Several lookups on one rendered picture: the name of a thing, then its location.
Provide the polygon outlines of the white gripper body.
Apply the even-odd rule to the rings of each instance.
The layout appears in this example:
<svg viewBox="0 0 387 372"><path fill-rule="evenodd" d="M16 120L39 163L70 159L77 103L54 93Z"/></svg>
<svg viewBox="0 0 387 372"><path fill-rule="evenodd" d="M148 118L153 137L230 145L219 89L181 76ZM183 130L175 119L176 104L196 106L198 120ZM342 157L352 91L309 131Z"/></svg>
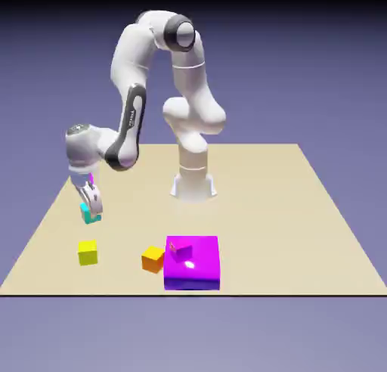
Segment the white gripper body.
<svg viewBox="0 0 387 372"><path fill-rule="evenodd" d="M96 184L86 181L83 186L76 186L76 190L91 214L101 214L103 212L101 192Z"/></svg>

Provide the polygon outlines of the small cyan cube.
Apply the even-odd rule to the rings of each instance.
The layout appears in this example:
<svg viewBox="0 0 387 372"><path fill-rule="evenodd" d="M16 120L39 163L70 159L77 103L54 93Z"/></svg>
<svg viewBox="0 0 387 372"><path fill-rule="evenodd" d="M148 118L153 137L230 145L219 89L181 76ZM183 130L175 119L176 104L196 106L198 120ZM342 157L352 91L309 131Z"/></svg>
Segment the small cyan cube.
<svg viewBox="0 0 387 372"><path fill-rule="evenodd" d="M85 203L80 204L82 219L86 224L91 224L101 220L101 215L92 216L88 206Z"/></svg>

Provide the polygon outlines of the small yellow cube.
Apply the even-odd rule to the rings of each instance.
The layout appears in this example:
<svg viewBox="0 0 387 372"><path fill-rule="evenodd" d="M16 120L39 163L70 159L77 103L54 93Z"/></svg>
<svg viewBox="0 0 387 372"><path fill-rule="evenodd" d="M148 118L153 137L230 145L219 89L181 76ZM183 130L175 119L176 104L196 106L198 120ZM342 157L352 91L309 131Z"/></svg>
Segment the small yellow cube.
<svg viewBox="0 0 387 372"><path fill-rule="evenodd" d="M84 240L78 244L78 257L81 266L98 263L98 248L96 240Z"/></svg>

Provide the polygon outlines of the small orange cube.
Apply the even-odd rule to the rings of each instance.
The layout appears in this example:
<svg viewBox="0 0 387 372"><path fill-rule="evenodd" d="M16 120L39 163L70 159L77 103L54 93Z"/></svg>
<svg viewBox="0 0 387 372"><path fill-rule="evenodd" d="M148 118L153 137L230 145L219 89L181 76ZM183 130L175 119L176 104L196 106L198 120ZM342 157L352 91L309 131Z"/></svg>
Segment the small orange cube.
<svg viewBox="0 0 387 372"><path fill-rule="evenodd" d="M141 265L145 271L157 274L163 268L165 250L149 246L141 255Z"/></svg>

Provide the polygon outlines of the small magenta cube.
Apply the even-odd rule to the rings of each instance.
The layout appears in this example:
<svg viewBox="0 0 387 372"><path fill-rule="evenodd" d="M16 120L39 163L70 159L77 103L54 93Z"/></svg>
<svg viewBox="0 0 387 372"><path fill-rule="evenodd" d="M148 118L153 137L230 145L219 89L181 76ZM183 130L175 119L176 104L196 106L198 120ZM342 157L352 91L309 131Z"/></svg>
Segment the small magenta cube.
<svg viewBox="0 0 387 372"><path fill-rule="evenodd" d="M193 246L185 242L169 242L169 253L176 262L189 260L193 255Z"/></svg>

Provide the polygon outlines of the large magenta box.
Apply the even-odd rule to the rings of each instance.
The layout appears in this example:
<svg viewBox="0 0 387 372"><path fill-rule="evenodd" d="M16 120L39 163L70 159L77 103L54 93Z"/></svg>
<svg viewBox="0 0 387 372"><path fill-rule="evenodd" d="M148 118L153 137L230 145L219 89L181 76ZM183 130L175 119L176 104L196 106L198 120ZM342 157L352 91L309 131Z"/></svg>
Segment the large magenta box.
<svg viewBox="0 0 387 372"><path fill-rule="evenodd" d="M169 242L193 246L192 257L176 262L169 253ZM165 290L219 290L221 280L217 236L168 236L163 260Z"/></svg>

